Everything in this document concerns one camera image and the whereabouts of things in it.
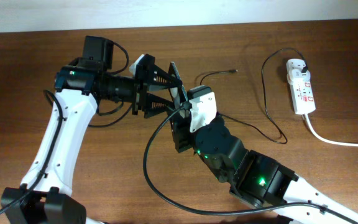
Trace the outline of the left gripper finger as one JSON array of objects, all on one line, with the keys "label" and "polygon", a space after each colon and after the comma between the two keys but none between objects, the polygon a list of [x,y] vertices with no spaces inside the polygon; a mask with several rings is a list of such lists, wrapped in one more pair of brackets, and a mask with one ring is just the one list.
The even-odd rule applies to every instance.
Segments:
[{"label": "left gripper finger", "polygon": [[175,111],[174,102],[151,93],[147,94],[147,114],[160,114],[167,111]]},{"label": "left gripper finger", "polygon": [[156,82],[165,87],[179,87],[182,86],[182,80],[178,74],[177,66],[174,63],[169,65],[168,71],[156,67],[157,73],[155,74]]}]

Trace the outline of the black smartphone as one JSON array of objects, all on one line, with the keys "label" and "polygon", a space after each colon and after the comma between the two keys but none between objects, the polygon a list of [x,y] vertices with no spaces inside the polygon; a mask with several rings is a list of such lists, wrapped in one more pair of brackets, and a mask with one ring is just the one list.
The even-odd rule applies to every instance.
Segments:
[{"label": "black smartphone", "polygon": [[[175,62],[170,62],[168,74],[171,75],[173,78],[176,78],[177,80],[181,81],[181,77],[177,70]],[[183,101],[188,100],[185,87],[182,84],[179,87],[169,89],[169,92],[175,109],[179,108]]]}]

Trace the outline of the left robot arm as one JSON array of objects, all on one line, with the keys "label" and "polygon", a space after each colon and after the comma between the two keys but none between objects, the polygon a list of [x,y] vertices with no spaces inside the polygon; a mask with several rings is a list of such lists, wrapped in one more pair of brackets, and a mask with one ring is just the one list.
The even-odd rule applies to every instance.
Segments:
[{"label": "left robot arm", "polygon": [[72,198],[76,160],[91,119],[103,100],[130,103],[129,111],[149,118],[168,111],[172,101],[154,95],[168,89],[178,96],[181,80],[174,63],[168,71],[153,56],[140,56],[122,76],[112,70],[116,43],[86,36],[83,55],[65,65],[55,77],[54,91],[45,96],[52,114],[39,151],[18,188],[6,188],[2,213],[11,223],[91,223],[85,207]]}]

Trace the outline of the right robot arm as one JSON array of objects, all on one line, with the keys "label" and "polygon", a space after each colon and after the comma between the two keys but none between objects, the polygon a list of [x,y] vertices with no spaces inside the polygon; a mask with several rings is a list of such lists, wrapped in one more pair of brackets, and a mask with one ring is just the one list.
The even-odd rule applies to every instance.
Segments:
[{"label": "right robot arm", "polygon": [[177,151],[193,149],[252,211],[271,210],[290,223],[358,223],[358,213],[325,196],[295,171],[246,149],[225,127],[210,87],[172,88],[170,95],[179,110],[170,120]]}]

